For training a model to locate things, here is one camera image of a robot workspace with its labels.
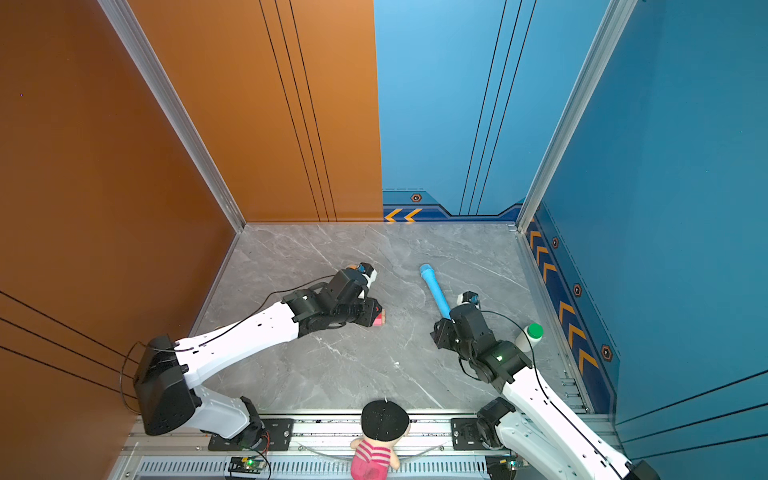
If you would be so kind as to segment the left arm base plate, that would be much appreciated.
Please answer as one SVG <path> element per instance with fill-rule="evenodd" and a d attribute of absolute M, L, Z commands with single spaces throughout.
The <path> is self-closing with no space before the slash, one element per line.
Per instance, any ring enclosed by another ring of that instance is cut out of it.
<path fill-rule="evenodd" d="M 288 451 L 291 443 L 295 421 L 292 418 L 262 419 L 263 428 L 258 434 L 246 432 L 232 440 L 219 435 L 212 435 L 208 450 L 223 451 L 259 451 L 261 453 Z"/>

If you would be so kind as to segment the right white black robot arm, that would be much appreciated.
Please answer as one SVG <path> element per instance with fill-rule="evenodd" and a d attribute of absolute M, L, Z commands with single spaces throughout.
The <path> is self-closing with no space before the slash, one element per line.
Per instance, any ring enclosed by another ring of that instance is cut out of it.
<path fill-rule="evenodd" d="M 658 479 L 646 461 L 631 461 L 595 433 L 552 391 L 534 353 L 498 340 L 472 303 L 435 322 L 437 348 L 458 355 L 499 396 L 476 413 L 480 441 L 523 457 L 547 479 Z"/>

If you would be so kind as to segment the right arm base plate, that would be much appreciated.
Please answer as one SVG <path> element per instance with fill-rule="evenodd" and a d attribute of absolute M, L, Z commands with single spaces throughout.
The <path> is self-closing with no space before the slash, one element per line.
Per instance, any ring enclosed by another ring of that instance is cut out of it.
<path fill-rule="evenodd" d="M 451 418 L 450 427 L 454 451 L 486 450 L 477 418 Z"/>

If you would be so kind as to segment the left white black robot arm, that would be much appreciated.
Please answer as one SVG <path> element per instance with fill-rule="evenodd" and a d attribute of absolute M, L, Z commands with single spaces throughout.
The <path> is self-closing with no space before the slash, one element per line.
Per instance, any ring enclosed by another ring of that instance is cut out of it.
<path fill-rule="evenodd" d="M 376 269 L 361 262 L 294 288 L 278 290 L 244 318 L 195 336 L 167 335 L 142 344 L 133 375 L 138 415 L 146 435 L 195 429 L 248 449 L 266 427 L 248 396 L 226 392 L 222 374 L 266 351 L 347 325 L 373 327 L 385 311 L 370 294 Z"/>

